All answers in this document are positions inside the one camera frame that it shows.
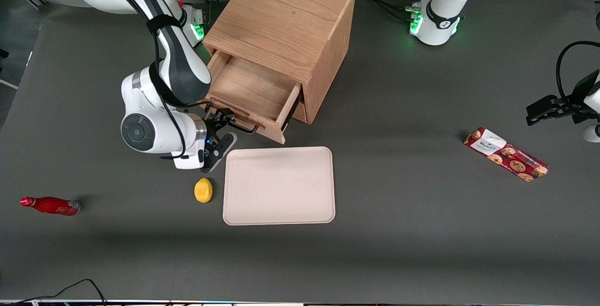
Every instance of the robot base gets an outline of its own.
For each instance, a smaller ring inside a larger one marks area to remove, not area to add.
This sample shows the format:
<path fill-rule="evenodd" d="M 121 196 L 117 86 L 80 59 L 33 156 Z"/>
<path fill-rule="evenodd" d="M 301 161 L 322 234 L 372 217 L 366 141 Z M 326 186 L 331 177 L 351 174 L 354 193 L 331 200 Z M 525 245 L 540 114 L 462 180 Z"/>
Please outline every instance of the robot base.
<path fill-rule="evenodd" d="M 429 19 L 427 14 L 422 14 L 423 9 L 426 8 L 427 4 L 431 0 L 421 0 L 412 4 L 412 7 L 407 7 L 409 9 L 416 9 L 418 13 L 413 13 L 411 18 L 413 19 L 411 22 L 411 26 L 409 28 L 409 34 L 417 37 L 421 42 L 431 46 L 439 46 L 450 37 L 456 33 L 456 28 L 460 18 L 457 18 L 454 23 L 448 22 L 448 27 L 444 29 L 437 28 L 437 25 L 433 20 Z"/>

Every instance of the gray table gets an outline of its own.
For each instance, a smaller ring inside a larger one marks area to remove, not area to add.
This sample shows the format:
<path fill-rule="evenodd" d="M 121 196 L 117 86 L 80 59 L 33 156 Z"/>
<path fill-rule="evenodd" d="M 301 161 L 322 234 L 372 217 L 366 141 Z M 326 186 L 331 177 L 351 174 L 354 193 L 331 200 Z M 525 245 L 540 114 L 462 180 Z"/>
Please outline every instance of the gray table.
<path fill-rule="evenodd" d="M 392 0 L 408 5 L 411 0 Z M 525 107 L 556 93 L 566 44 L 600 39 L 592 0 L 470 0 L 427 47 L 358 0 L 351 47 L 312 126 L 286 146 L 328 146 L 336 219 L 230 227 L 198 171 L 130 150 L 120 82 L 152 61 L 137 16 L 48 7 L 1 136 L 0 298 L 92 278 L 110 299 L 296 302 L 600 303 L 600 146 L 570 119 L 534 127 Z M 576 48 L 564 82 L 598 67 Z M 484 125 L 550 164 L 525 183 L 463 146 Z M 237 148 L 273 148 L 259 135 Z M 82 199 L 74 218 L 24 195 Z M 77 287 L 66 298 L 96 298 Z"/>

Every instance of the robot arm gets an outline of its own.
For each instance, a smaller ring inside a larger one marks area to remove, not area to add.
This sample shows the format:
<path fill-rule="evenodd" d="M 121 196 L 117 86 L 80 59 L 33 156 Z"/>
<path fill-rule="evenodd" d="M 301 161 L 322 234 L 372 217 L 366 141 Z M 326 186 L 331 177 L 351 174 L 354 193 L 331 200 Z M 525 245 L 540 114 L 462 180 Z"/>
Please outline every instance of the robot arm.
<path fill-rule="evenodd" d="M 232 133 L 222 139 L 216 134 L 233 115 L 217 112 L 206 122 L 176 110 L 204 99 L 210 87 L 210 72 L 192 48 L 197 41 L 184 33 L 194 28 L 193 10 L 182 9 L 174 0 L 86 1 L 103 11 L 137 12 L 155 40 L 156 61 L 121 84 L 126 108 L 121 134 L 126 144 L 144 153 L 171 153 L 167 159 L 173 159 L 178 169 L 214 169 L 236 141 Z M 163 60 L 158 43 L 165 49 Z"/>
<path fill-rule="evenodd" d="M 467 0 L 421 0 L 406 10 L 413 13 L 410 34 L 428 45 L 442 45 L 456 32 Z"/>

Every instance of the cookie package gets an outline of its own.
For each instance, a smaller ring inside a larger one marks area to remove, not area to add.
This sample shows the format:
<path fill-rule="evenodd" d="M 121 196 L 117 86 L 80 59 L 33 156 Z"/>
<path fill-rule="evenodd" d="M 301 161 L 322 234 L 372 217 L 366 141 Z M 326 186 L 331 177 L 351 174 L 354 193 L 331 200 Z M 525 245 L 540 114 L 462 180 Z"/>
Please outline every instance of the cookie package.
<path fill-rule="evenodd" d="M 484 127 L 473 131 L 465 140 L 465 144 L 525 182 L 531 182 L 548 173 L 548 164 L 516 148 Z"/>

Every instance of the plastic tray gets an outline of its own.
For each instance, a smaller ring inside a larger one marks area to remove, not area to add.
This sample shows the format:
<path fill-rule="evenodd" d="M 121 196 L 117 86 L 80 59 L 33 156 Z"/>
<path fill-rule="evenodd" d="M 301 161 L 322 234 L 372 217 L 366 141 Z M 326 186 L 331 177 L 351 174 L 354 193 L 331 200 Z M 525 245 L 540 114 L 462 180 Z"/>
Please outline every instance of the plastic tray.
<path fill-rule="evenodd" d="M 331 150 L 240 149 L 227 155 L 228 225 L 328 223 L 336 216 Z"/>

